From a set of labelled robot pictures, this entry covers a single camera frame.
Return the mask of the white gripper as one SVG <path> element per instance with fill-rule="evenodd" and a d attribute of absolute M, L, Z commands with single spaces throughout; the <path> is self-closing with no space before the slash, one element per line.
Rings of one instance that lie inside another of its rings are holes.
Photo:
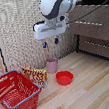
<path fill-rule="evenodd" d="M 66 30 L 66 22 L 65 20 L 59 21 L 55 25 L 49 26 L 44 21 L 39 21 L 35 23 L 33 26 L 34 37 L 37 40 L 46 39 L 47 37 L 52 37 L 53 35 L 59 35 L 60 33 L 64 33 Z M 59 37 L 54 38 L 55 44 L 59 44 Z M 43 48 L 47 48 L 48 44 L 45 40 L 42 40 Z"/>

